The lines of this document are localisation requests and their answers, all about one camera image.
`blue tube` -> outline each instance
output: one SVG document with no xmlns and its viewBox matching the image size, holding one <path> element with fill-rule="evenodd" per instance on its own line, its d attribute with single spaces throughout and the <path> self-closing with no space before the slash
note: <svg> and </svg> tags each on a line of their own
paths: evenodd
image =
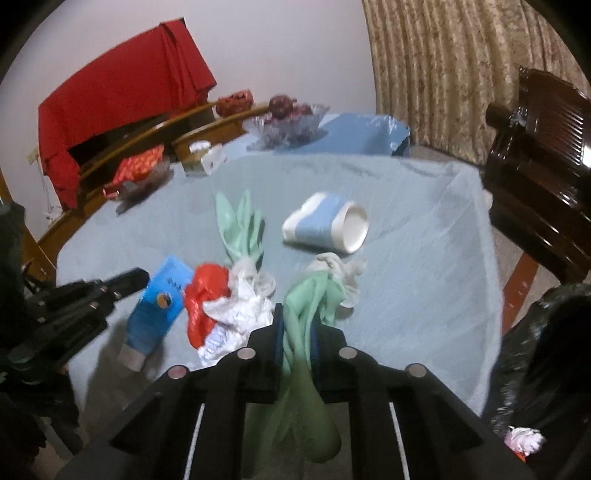
<svg viewBox="0 0 591 480">
<path fill-rule="evenodd" d="M 183 290 L 192 277 L 193 270 L 178 258 L 166 258 L 127 320 L 121 363 L 136 372 L 141 370 L 183 309 Z"/>
</svg>

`beige curtain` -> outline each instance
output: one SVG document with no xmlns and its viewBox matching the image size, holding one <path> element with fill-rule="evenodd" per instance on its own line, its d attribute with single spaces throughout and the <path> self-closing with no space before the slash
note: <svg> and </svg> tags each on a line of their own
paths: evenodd
<svg viewBox="0 0 591 480">
<path fill-rule="evenodd" d="M 513 107 L 519 65 L 591 89 L 560 37 L 519 0 L 363 0 L 378 113 L 414 142 L 484 163 L 495 131 L 490 102 Z"/>
</svg>

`red fabric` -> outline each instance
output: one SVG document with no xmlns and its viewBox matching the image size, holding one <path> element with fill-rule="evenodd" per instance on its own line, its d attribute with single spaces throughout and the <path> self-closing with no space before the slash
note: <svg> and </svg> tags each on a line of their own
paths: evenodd
<svg viewBox="0 0 591 480">
<path fill-rule="evenodd" d="M 165 22 L 112 48 L 39 105 L 39 153 L 62 203 L 76 206 L 79 166 L 67 152 L 144 118 L 190 108 L 216 85 L 182 21 Z"/>
<path fill-rule="evenodd" d="M 121 163 L 115 172 L 112 183 L 117 184 L 124 181 L 140 181 L 146 178 L 152 168 L 154 168 L 154 165 L 162 160 L 163 153 L 164 145 L 158 145 L 138 155 L 124 158 L 121 160 Z"/>
</svg>

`green cloth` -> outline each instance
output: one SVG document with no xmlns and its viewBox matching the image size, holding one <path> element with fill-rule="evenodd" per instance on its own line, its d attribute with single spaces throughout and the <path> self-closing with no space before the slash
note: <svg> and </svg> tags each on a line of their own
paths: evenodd
<svg viewBox="0 0 591 480">
<path fill-rule="evenodd" d="M 244 257 L 257 262 L 262 255 L 262 215 L 252 210 L 251 192 L 245 190 L 234 212 L 223 193 L 216 195 L 217 228 L 232 264 Z"/>
<path fill-rule="evenodd" d="M 345 299 L 341 282 L 324 271 L 307 274 L 285 295 L 283 372 L 279 398 L 273 405 L 252 405 L 245 422 L 242 475 L 252 476 L 292 428 L 303 455 L 317 463 L 340 450 L 339 431 L 316 391 L 310 373 L 310 328 L 315 315 L 333 325 Z"/>
</svg>

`fruit bowl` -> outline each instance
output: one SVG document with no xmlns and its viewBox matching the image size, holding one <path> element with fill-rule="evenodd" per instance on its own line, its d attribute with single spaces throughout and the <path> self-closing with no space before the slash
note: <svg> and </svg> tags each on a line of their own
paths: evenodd
<svg viewBox="0 0 591 480">
<path fill-rule="evenodd" d="M 257 141 L 248 148 L 249 150 L 269 150 L 281 146 L 296 147 L 310 143 L 318 135 L 320 121 L 328 111 L 329 107 L 325 105 L 304 104 L 300 107 L 296 106 L 285 118 L 276 118 L 271 112 L 248 118 L 244 120 L 242 128 L 257 137 Z"/>
</svg>

